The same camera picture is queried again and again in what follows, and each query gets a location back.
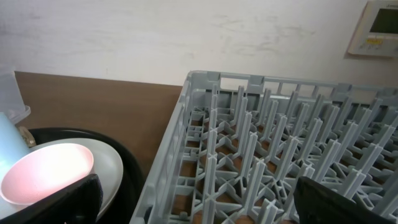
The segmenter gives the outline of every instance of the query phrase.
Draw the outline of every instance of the plastic container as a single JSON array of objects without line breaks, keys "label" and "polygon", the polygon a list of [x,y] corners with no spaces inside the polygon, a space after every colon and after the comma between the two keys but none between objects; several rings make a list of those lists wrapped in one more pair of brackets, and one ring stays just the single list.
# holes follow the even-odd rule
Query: plastic container
[{"label": "plastic container", "polygon": [[12,68],[0,65],[0,112],[4,112],[13,124],[20,122],[30,114],[19,92],[15,73]]},{"label": "plastic container", "polygon": [[190,72],[130,223],[299,222],[301,176],[396,222],[397,107],[396,88]]},{"label": "plastic container", "polygon": [[18,129],[0,112],[0,182],[8,170],[30,152]]}]

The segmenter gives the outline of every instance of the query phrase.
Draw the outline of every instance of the thermostat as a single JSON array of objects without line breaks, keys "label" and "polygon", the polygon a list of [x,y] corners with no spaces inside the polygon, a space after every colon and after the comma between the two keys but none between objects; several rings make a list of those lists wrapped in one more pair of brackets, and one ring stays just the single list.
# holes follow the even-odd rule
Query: thermostat
[{"label": "thermostat", "polygon": [[369,1],[348,53],[398,57],[398,1]]}]

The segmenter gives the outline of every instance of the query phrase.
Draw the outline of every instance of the pink bowl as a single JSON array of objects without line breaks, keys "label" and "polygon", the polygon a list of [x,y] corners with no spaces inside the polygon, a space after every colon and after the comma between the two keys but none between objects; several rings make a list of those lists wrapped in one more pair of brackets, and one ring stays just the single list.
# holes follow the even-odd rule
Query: pink bowl
[{"label": "pink bowl", "polygon": [[31,205],[87,176],[93,165],[93,154],[84,146],[47,146],[11,167],[1,182],[0,195],[10,203]]}]

